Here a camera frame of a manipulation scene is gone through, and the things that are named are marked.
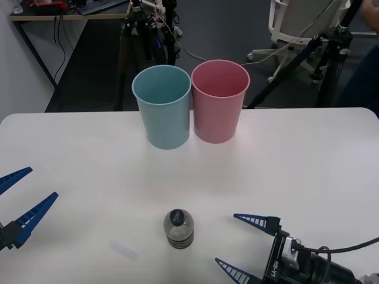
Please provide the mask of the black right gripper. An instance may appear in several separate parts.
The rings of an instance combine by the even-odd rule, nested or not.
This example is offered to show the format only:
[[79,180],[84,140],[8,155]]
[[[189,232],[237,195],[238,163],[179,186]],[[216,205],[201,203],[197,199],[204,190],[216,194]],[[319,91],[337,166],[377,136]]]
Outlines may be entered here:
[[[279,232],[281,219],[273,216],[251,214],[233,214],[241,220],[266,234],[273,236],[271,251],[264,272],[263,283],[310,283],[310,268],[306,258],[293,245],[301,241],[291,237],[287,232]],[[237,284],[261,284],[262,280],[231,264],[215,258],[215,262]]]

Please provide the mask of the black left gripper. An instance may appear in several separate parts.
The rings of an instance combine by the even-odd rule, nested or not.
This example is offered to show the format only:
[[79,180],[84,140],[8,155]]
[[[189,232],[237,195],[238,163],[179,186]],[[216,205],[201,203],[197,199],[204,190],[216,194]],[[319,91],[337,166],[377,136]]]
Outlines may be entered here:
[[[31,167],[26,167],[1,177],[0,195],[2,195],[32,171],[33,170]],[[28,240],[32,231],[48,212],[58,196],[59,195],[57,192],[53,192],[46,199],[42,200],[39,204],[37,204],[35,207],[27,211],[16,220],[11,221],[6,226],[1,224],[0,250],[3,250],[6,247],[8,249],[12,249],[13,247],[19,249],[21,246],[23,246],[24,243]]]

